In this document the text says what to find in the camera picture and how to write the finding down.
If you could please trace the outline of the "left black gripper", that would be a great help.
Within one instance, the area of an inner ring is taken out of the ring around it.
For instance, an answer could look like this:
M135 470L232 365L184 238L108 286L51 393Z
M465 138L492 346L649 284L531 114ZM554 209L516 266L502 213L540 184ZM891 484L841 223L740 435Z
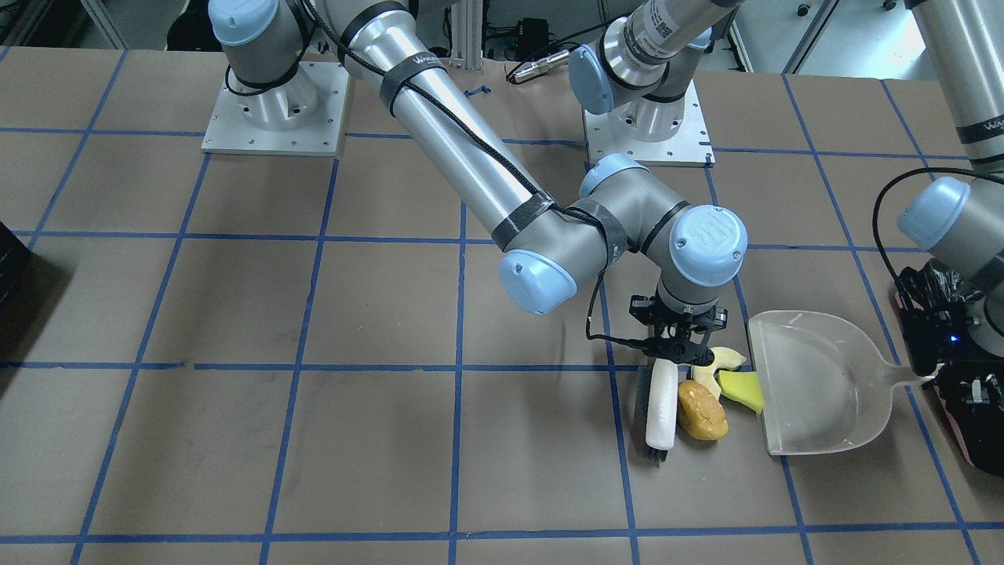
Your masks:
M906 267L897 276L897 318L914 373L933 375L965 405L1000 409L1002 357L974 337L990 328L986 315L976 313L983 297L946 267Z

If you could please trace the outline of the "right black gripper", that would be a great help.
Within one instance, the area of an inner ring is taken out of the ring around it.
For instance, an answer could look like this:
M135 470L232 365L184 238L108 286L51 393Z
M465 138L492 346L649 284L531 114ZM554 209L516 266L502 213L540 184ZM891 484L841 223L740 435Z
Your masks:
M675 312L659 297L643 297L641 294L631 297L630 314L653 330L653 335L646 339L630 340L632 349L650 358L689 363L693 367L714 364L710 336L728 325L728 310L718 305L712 305L710 310L700 314Z

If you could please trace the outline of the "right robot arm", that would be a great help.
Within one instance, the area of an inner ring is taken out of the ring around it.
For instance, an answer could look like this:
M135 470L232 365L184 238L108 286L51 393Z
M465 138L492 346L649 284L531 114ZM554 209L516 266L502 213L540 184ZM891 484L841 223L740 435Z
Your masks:
M727 326L718 306L744 261L748 232L731 210L696 206L646 166L602 157L563 207L519 165L416 35L417 10L401 1L211 1L213 35L238 94L294 79L322 32L349 74L417 142L502 250L499 276L520 308L543 315L583 285L599 285L626 253L660 269L652 297L630 313L650 337L609 337L648 357L693 367L716 361L708 341Z

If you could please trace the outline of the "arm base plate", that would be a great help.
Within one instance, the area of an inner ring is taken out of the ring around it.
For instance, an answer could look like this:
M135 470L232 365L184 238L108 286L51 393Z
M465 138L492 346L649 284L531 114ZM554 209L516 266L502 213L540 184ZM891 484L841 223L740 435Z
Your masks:
M623 154L644 166L711 167L716 158L695 82L682 99L638 99L604 115L582 111L587 161Z
M301 62L289 82L258 94L227 72L201 149L336 158L348 101L349 74L337 62Z

